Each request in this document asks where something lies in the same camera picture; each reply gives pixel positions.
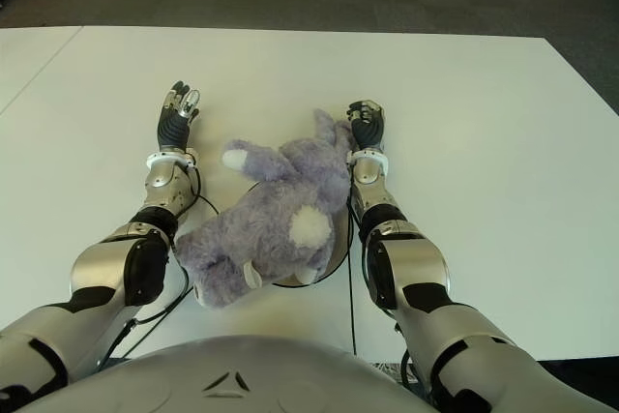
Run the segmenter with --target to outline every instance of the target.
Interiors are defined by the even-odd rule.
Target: plush toy foot
[[[316,280],[318,277],[318,270],[308,266],[303,266],[295,272],[294,276],[301,284],[308,285]]]
[[[246,261],[243,264],[243,276],[245,277],[245,282],[248,284],[250,289],[262,287],[262,277],[260,276],[260,273],[255,271],[255,268],[253,268],[251,260]]]

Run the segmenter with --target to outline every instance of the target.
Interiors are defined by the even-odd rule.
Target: robot forearm
[[[380,140],[368,142],[368,134],[382,136],[382,108],[354,103],[349,116],[360,146],[350,156],[351,203],[369,294],[398,322],[434,406],[451,412],[614,411],[555,379],[480,312],[452,302],[442,253],[387,192]]]
[[[0,331],[0,411],[95,372],[141,306],[163,289],[179,220],[195,201],[187,151],[197,91],[177,83],[158,128],[160,151],[148,158],[146,199],[130,221],[86,249],[71,272],[69,302],[32,310]]]

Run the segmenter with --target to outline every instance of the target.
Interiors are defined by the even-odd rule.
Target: plush toy leg
[[[243,270],[227,257],[196,270],[192,276],[195,297],[203,307],[225,307],[251,291]]]
[[[225,146],[221,161],[227,167],[243,172],[254,181],[277,181],[297,172],[290,162],[270,147],[232,140]]]
[[[325,246],[318,250],[308,263],[300,266],[295,271],[294,276],[301,284],[311,284],[319,279],[327,269],[331,255],[333,254],[334,240],[331,240],[325,244]]]
[[[318,270],[310,268],[309,266],[302,266],[297,269],[294,276],[301,284],[308,285],[318,278]]]

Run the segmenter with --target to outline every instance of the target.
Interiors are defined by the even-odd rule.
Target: plush toy ear
[[[313,119],[316,124],[316,138],[322,139],[329,144],[336,143],[336,123],[331,118],[331,115],[320,108],[313,111]]]
[[[352,131],[350,122],[347,120],[339,120],[335,124],[336,143],[335,148],[338,155],[346,159],[346,155],[353,147]]]

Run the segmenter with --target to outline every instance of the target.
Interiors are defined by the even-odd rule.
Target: plush toy head
[[[350,180],[347,121],[315,110],[316,136],[275,150],[244,140],[226,145],[223,163],[259,184],[219,216],[178,240],[177,255],[202,305],[223,307],[264,283],[295,275],[311,283],[331,258],[332,216]]]

